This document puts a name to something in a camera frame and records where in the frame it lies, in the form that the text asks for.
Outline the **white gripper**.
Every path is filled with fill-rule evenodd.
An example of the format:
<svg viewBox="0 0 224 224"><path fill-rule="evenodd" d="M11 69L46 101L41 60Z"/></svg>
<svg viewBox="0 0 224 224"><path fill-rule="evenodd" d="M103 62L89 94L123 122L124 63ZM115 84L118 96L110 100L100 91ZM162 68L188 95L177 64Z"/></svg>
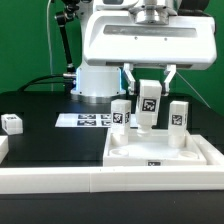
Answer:
<svg viewBox="0 0 224 224"><path fill-rule="evenodd" d="M136 24L127 11L98 11L86 27L84 57L94 66L122 66L130 95L136 93L133 66L164 70L162 95L179 69L205 70L217 57L211 17L171 16L167 25Z"/></svg>

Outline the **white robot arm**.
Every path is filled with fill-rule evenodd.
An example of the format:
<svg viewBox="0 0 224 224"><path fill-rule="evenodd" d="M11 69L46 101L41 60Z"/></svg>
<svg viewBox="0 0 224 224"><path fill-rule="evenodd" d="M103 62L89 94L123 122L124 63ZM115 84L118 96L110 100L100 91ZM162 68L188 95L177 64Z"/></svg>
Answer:
<svg viewBox="0 0 224 224"><path fill-rule="evenodd" d="M216 60L215 21L204 10L210 0L81 0L78 18L82 63L72 94L108 102L140 92L132 70L162 69L162 91L179 69L205 70Z"/></svg>

